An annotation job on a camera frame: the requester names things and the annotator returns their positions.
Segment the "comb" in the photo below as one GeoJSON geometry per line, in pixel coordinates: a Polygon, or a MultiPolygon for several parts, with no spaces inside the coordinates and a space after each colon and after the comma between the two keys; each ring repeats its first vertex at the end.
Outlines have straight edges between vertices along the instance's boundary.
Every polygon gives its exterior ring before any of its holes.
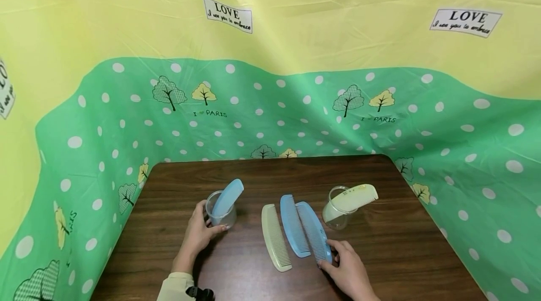
{"type": "Polygon", "coordinates": [[[299,258],[310,256],[310,247],[302,230],[301,220],[291,194],[283,195],[280,199],[280,216],[291,249],[299,258]]]}
{"type": "Polygon", "coordinates": [[[327,234],[325,234],[316,213],[309,204],[303,201],[297,202],[296,207],[316,262],[327,260],[332,263],[331,247],[327,244],[327,234]]]}
{"type": "Polygon", "coordinates": [[[343,191],[332,198],[331,202],[335,208],[332,208],[331,204],[325,205],[325,208],[323,208],[323,221],[327,223],[344,215],[340,211],[351,213],[357,208],[361,208],[376,200],[378,200],[378,192],[374,186],[362,184],[351,187],[349,190],[343,191]]]}
{"type": "Polygon", "coordinates": [[[278,272],[290,270],[291,259],[287,252],[286,242],[282,235],[280,221],[274,204],[264,205],[261,209],[261,226],[263,228],[263,237],[265,245],[269,252],[270,259],[278,272]]]}

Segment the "cup rim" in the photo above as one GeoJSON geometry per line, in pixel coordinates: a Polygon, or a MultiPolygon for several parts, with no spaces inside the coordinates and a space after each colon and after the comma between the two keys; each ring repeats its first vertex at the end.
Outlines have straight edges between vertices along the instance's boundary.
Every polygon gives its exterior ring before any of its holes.
{"type": "Polygon", "coordinates": [[[346,187],[346,186],[335,186],[333,187],[330,191],[329,191],[329,194],[328,194],[328,201],[329,201],[329,204],[332,206],[332,208],[334,208],[335,210],[337,210],[338,212],[341,212],[343,215],[352,215],[353,213],[355,213],[357,211],[357,209],[359,208],[356,208],[354,209],[353,211],[350,211],[350,212],[347,212],[347,211],[344,211],[343,209],[340,209],[338,208],[337,206],[335,206],[333,203],[332,203],[332,198],[331,198],[331,193],[334,192],[335,190],[343,190],[343,191],[347,191],[349,190],[349,187],[346,187]]]}
{"type": "Polygon", "coordinates": [[[224,190],[220,190],[220,191],[216,191],[216,192],[213,192],[209,195],[209,197],[207,198],[207,202],[204,204],[204,210],[207,212],[207,215],[210,217],[210,218],[214,218],[214,219],[223,219],[225,216],[227,216],[229,213],[231,213],[233,207],[235,206],[235,204],[231,205],[231,207],[227,210],[227,212],[225,212],[224,215],[221,215],[221,216],[216,216],[216,215],[213,215],[212,213],[209,212],[209,201],[210,201],[210,198],[214,197],[214,195],[217,195],[217,194],[221,194],[224,190]]]}

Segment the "plastic comb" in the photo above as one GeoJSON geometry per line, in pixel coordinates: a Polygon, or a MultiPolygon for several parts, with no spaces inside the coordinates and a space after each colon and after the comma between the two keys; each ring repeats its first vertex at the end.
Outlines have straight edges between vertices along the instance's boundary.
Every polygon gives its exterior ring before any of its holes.
{"type": "Polygon", "coordinates": [[[265,245],[269,252],[270,259],[278,272],[290,270],[291,259],[287,252],[286,242],[282,235],[282,228],[278,221],[278,214],[274,204],[264,205],[261,209],[261,226],[263,228],[263,237],[265,245]]]}
{"type": "Polygon", "coordinates": [[[291,249],[299,258],[310,256],[310,247],[302,230],[301,220],[291,194],[283,195],[280,199],[280,216],[291,249]]]}
{"type": "Polygon", "coordinates": [[[316,262],[327,260],[332,263],[331,247],[327,244],[327,234],[325,234],[316,213],[309,204],[303,201],[297,202],[296,207],[316,262]]]}

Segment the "right hand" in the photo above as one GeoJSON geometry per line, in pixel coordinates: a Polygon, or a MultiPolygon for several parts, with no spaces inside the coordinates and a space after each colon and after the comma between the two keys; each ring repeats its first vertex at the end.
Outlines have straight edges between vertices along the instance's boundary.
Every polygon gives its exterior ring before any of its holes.
{"type": "Polygon", "coordinates": [[[370,286],[369,276],[366,273],[361,258],[347,241],[327,240],[327,243],[338,252],[334,258],[339,266],[323,260],[319,266],[332,277],[334,283],[345,294],[355,301],[379,301],[370,286]]]}

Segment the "hand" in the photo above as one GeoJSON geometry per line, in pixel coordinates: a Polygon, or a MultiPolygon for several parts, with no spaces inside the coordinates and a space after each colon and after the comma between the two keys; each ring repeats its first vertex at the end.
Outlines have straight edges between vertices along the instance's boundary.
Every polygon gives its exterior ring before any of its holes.
{"type": "Polygon", "coordinates": [[[332,277],[338,288],[355,301],[379,301],[370,286],[361,258],[349,242],[329,239],[327,243],[338,252],[334,260],[339,266],[325,260],[320,261],[319,266],[332,277]]]}
{"type": "Polygon", "coordinates": [[[193,262],[200,251],[209,245],[210,240],[225,231],[224,225],[210,226],[210,220],[204,221],[203,209],[206,200],[200,201],[193,210],[192,217],[186,227],[182,246],[173,262],[172,272],[192,273],[193,262]]]}

